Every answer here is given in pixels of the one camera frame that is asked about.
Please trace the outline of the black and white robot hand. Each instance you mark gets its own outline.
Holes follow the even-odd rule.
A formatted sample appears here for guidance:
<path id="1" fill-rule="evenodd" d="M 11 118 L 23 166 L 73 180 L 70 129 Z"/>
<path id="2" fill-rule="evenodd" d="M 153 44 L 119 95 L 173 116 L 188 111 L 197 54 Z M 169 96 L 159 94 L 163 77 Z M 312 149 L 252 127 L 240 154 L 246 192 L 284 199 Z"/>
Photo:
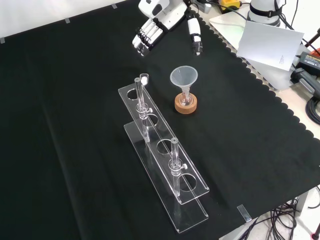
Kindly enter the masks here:
<path id="1" fill-rule="evenodd" d="M 198 19 L 188 10 L 191 4 L 190 0 L 141 0 L 138 8 L 148 20 L 132 40 L 137 52 L 146 56 L 167 32 L 187 19 L 192 50 L 199 56 L 203 51 L 201 28 Z"/>

